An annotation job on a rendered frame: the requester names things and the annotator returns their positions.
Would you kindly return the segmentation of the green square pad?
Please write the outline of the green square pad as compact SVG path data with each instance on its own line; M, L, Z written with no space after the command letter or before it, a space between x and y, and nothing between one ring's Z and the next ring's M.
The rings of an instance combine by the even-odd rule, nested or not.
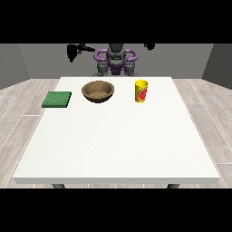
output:
M71 92L48 92L43 100L43 108L66 108L72 96Z

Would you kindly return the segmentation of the yellow cup with melon print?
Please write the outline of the yellow cup with melon print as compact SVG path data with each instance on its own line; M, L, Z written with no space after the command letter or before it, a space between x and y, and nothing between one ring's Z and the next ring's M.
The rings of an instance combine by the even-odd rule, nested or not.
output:
M137 80L135 82L135 101L142 103L145 101L148 90L148 82L145 80Z

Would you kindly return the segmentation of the brown wooden bowl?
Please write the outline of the brown wooden bowl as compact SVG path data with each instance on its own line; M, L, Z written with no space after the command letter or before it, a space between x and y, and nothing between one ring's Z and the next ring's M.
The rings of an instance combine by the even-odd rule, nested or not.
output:
M102 103L114 94L114 86L109 82L88 82L82 87L82 95L90 102Z

